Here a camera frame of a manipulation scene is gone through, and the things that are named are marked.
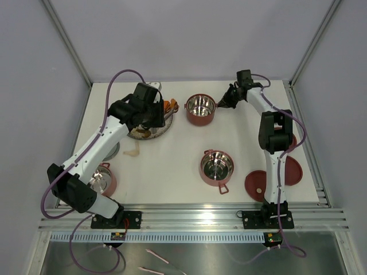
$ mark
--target gray wall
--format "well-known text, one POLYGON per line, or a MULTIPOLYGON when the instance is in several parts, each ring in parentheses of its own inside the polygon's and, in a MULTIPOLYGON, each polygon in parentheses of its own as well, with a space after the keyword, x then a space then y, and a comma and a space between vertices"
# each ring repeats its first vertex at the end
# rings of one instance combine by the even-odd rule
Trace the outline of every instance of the gray wall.
POLYGON ((345 209, 367 271, 367 1, 344 1, 296 83, 334 206, 345 209))
POLYGON ((1 274, 22 274, 48 185, 88 96, 38 0, 0 4, 1 274))
POLYGON ((109 81, 124 68, 136 69, 151 80, 233 79, 246 68, 272 79, 289 79, 331 4, 331 0, 52 2, 93 81, 109 81))

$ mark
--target black mounting plate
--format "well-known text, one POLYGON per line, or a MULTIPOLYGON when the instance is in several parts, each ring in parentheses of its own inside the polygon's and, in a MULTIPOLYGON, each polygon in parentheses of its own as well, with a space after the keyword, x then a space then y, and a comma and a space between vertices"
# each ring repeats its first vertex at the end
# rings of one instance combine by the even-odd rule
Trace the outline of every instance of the black mounting plate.
MULTIPOLYGON (((269 219, 264 221, 260 211, 241 211, 242 222, 244 229, 279 229, 278 218, 269 219)), ((293 229, 293 217, 290 211, 287 211, 287 215, 280 217, 283 229, 293 229)))
MULTIPOLYGON (((122 220, 128 219, 129 229, 140 229, 142 223, 141 211, 124 211, 122 220)), ((117 227, 108 226, 106 218, 102 216, 94 217, 91 223, 91 229, 125 229, 125 224, 121 222, 117 227)))

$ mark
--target pot handle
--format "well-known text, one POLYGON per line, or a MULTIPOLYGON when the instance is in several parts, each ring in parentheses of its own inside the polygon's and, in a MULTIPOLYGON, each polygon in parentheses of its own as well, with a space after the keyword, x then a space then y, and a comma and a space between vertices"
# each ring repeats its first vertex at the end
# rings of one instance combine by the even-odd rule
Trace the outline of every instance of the pot handle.
POLYGON ((110 163, 109 162, 103 162, 100 164, 101 166, 104 166, 104 167, 107 167, 109 168, 110 167, 110 163))
POLYGON ((222 184, 222 185, 218 185, 218 186, 219 186, 219 193, 220 193, 221 195, 226 194, 226 193, 228 193, 228 192, 229 192, 229 189, 228 189, 227 185, 225 185, 225 183, 224 183, 224 184, 222 184))

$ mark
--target purple cable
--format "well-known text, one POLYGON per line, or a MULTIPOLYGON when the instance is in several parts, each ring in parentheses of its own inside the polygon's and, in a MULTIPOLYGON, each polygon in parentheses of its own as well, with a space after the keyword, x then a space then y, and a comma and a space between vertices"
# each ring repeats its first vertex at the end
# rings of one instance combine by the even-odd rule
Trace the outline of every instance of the purple cable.
POLYGON ((45 201, 46 201, 46 197, 48 195, 48 193, 51 191, 52 187, 68 172, 70 171, 71 168, 73 168, 75 166, 76 163, 78 163, 81 158, 86 155, 86 153, 93 147, 93 145, 97 142, 98 138, 101 136, 101 133, 103 132, 104 126, 106 125, 107 122, 107 112, 108 112, 108 99, 110 97, 110 91, 111 91, 111 87, 112 84, 114 83, 114 81, 116 80, 116 78, 122 74, 122 73, 127 73, 127 72, 131 72, 131 73, 135 73, 137 74, 140 79, 142 80, 143 83, 145 83, 144 78, 142 77, 142 75, 140 73, 138 73, 135 70, 131 70, 131 69, 126 69, 126 70, 121 70, 120 72, 118 72, 117 74, 114 75, 114 77, 111 79, 108 88, 107 88, 107 94, 106 94, 106 104, 104 107, 104 116, 103 116, 103 122, 101 125, 101 128, 99 130, 99 133, 94 137, 94 139, 92 140, 92 142, 86 147, 86 149, 75 159, 74 163, 70 164, 58 177, 56 177, 56 179, 47 187, 47 189, 45 190, 44 194, 42 195, 41 198, 41 212, 43 214, 43 216, 45 216, 47 219, 59 219, 62 218, 68 214, 70 214, 71 212, 74 211, 74 209, 71 209, 61 215, 58 216, 50 216, 49 214, 47 214, 46 210, 45 210, 45 201))
POLYGON ((281 109, 277 108, 276 106, 274 106, 274 105, 269 101, 269 99, 267 99, 267 98, 265 97, 265 95, 264 95, 263 91, 264 91, 264 89, 265 89, 265 88, 269 88, 269 87, 270 87, 270 85, 271 85, 271 82, 270 82, 270 80, 269 80, 267 77, 262 76, 262 75, 260 75, 260 74, 254 74, 254 73, 253 73, 253 74, 251 74, 251 75, 253 75, 253 76, 258 76, 258 77, 262 77, 262 78, 264 78, 265 80, 267 80, 267 81, 268 81, 268 85, 266 85, 266 86, 264 86, 264 87, 262 87, 262 88, 261 88, 261 96, 262 96, 262 98, 266 101, 266 103, 267 103, 267 104, 269 104, 269 105, 270 105, 270 107, 271 107, 271 108, 273 108, 274 110, 276 110, 276 111, 278 111, 278 112, 280 112, 280 113, 284 114, 285 116, 290 117, 292 120, 294 120, 295 122, 297 122, 297 123, 301 126, 302 131, 303 131, 303 137, 302 137, 302 140, 300 141, 300 143, 298 143, 295 147, 290 148, 290 149, 288 149, 287 151, 284 151, 284 152, 280 155, 280 157, 279 157, 279 161, 278 161, 278 187, 279 187, 279 189, 278 189, 278 213, 277 213, 277 214, 278 214, 279 230, 280 230, 280 233, 281 233, 281 235, 282 235, 282 237, 283 237, 283 239, 284 239, 284 243, 286 244, 286 247, 290 250, 290 252, 292 252, 292 253, 293 253, 294 255, 296 255, 297 257, 300 257, 300 258, 306 258, 306 257, 307 257, 307 253, 306 253, 302 248, 297 247, 297 246, 293 246, 293 245, 290 245, 290 244, 289 244, 289 242, 288 242, 288 240, 287 240, 286 236, 284 235, 284 231, 283 231, 283 228, 282 228, 282 222, 281 222, 281 220, 280 220, 280 196, 281 196, 281 193, 282 193, 282 191, 281 191, 281 189, 280 189, 280 187, 281 187, 281 184, 280 184, 280 165, 281 165, 281 163, 282 163, 282 157, 284 157, 284 155, 285 155, 285 154, 292 152, 294 149, 296 149, 297 147, 301 146, 301 145, 304 143, 304 141, 306 140, 306 137, 307 137, 306 127, 303 125, 303 123, 302 123, 300 120, 298 120, 298 119, 297 119, 297 118, 295 118, 294 116, 290 115, 289 113, 286 113, 285 111, 283 111, 283 110, 281 110, 281 109))
POLYGON ((77 261, 77 259, 76 259, 76 257, 74 256, 74 254, 73 254, 73 249, 72 249, 72 245, 71 245, 71 243, 72 243, 72 240, 73 240, 73 238, 74 238, 74 234, 75 234, 75 231, 78 229, 78 227, 84 222, 84 221, 86 221, 87 219, 89 219, 90 217, 91 217, 92 215, 89 215, 89 216, 86 216, 84 219, 82 219, 76 226, 75 226, 75 228, 74 228, 74 230, 73 230, 73 232, 71 233, 71 235, 70 235, 70 239, 69 239, 69 251, 70 251, 70 256, 71 256, 71 258, 73 259, 73 262, 75 263, 75 265, 78 267, 78 268, 80 268, 81 270, 83 270, 83 271, 86 271, 86 272, 89 272, 89 273, 92 273, 92 274, 110 274, 110 273, 112 273, 118 266, 119 266, 119 264, 120 264, 120 251, 118 250, 118 249, 116 249, 116 248, 114 248, 114 247, 112 247, 112 246, 110 246, 110 248, 114 251, 114 252, 116 252, 116 254, 117 254, 117 262, 116 262, 116 264, 115 264, 115 266, 113 267, 113 268, 111 268, 110 270, 108 270, 108 271, 93 271, 93 270, 90 270, 90 269, 87 269, 87 268, 85 268, 85 267, 83 267, 83 266, 81 266, 80 265, 80 263, 78 263, 78 261, 77 261))

